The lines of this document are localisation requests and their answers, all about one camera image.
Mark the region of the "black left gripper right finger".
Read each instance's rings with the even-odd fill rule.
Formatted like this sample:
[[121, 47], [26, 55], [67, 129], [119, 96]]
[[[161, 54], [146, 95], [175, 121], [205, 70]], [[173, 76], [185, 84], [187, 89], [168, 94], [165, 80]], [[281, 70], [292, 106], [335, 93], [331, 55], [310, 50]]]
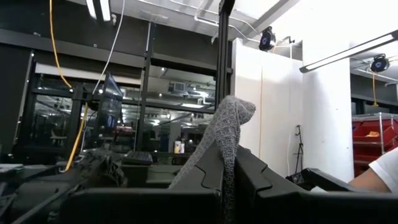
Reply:
[[235, 186], [237, 224], [398, 224], [398, 195], [305, 190], [243, 147]]

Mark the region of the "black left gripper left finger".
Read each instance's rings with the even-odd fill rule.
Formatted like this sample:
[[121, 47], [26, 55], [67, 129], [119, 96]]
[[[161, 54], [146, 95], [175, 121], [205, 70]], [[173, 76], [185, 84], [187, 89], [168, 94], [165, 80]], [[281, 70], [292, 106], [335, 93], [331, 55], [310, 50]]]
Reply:
[[213, 143], [169, 189], [91, 188], [60, 207], [61, 224], [219, 224], [223, 159]]

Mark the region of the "plain dark grey towel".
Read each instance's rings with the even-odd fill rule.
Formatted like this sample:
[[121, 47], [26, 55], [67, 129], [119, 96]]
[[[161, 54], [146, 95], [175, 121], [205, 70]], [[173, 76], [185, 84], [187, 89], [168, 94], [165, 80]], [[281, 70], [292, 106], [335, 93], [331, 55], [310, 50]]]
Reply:
[[241, 125], [250, 121], [256, 106], [235, 96], [226, 96], [218, 105], [212, 120], [205, 129], [203, 137], [195, 152], [180, 169], [170, 188], [175, 187], [194, 165], [201, 159], [206, 150], [215, 142], [223, 158], [223, 221], [224, 224], [235, 224], [234, 199], [234, 165], [239, 147]]

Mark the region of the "black tripod stand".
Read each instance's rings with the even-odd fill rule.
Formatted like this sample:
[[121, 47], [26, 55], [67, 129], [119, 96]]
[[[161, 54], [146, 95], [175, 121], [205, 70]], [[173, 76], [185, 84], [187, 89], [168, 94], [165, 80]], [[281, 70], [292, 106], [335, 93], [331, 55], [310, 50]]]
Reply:
[[295, 133], [298, 136], [298, 149], [296, 153], [296, 164], [295, 164], [295, 173], [303, 170], [303, 141], [302, 141], [302, 133], [301, 133], [301, 125], [297, 125], [297, 132]]

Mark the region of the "black keyboard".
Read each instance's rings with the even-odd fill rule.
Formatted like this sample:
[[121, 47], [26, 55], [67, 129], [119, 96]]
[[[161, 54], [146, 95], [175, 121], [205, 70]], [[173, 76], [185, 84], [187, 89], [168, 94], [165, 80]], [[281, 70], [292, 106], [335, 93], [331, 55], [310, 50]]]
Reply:
[[122, 163], [127, 165], [151, 166], [152, 155], [145, 151], [129, 151], [122, 158]]

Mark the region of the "person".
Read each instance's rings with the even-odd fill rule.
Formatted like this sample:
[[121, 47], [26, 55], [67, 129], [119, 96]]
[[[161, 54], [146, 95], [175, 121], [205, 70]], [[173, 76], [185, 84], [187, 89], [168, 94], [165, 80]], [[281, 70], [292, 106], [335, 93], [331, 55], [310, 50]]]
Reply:
[[349, 182], [358, 189], [398, 194], [398, 147], [369, 164], [369, 169]]

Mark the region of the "red shelf bins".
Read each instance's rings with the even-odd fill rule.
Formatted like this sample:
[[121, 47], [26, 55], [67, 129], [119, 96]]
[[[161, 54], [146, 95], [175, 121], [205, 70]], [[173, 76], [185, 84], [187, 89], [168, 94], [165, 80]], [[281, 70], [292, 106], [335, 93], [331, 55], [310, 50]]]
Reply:
[[374, 113], [352, 117], [354, 176], [377, 158], [398, 147], [398, 114]]

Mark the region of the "black computer monitor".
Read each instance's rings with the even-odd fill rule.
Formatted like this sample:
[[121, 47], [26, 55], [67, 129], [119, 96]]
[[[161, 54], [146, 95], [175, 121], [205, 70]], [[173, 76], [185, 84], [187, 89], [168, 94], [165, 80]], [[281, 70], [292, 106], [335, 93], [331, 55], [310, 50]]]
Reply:
[[124, 96], [110, 73], [106, 75], [102, 91], [95, 123], [97, 135], [113, 133], [119, 121]]

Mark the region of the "long LED light bar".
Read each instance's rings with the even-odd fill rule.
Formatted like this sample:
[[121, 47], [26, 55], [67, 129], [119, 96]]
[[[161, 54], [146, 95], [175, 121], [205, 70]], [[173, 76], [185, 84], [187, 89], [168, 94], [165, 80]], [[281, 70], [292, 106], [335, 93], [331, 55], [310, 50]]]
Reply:
[[314, 71], [320, 67], [328, 65], [330, 63], [334, 63], [334, 62], [337, 62], [342, 59], [353, 57], [355, 55], [361, 54], [368, 50], [372, 50], [372, 49], [381, 47], [383, 45], [390, 44], [391, 42], [394, 42], [397, 40], [398, 40], [398, 29], [394, 30], [390, 33], [384, 34], [380, 37], [377, 37], [375, 39], [371, 39], [362, 44], [356, 45], [356, 46], [349, 48], [347, 50], [344, 50], [340, 53], [337, 53], [337, 54], [334, 54], [327, 58], [324, 58], [322, 60], [319, 60], [317, 62], [308, 64], [308, 65], [304, 65], [301, 68], [299, 68], [299, 70], [302, 73], [308, 73], [308, 72]]

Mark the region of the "ceiling lamp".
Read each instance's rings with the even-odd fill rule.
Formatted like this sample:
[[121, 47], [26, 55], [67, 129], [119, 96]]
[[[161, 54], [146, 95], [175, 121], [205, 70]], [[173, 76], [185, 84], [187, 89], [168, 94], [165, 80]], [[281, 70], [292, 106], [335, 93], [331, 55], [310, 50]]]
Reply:
[[109, 22], [111, 10], [109, 0], [85, 0], [91, 18]]

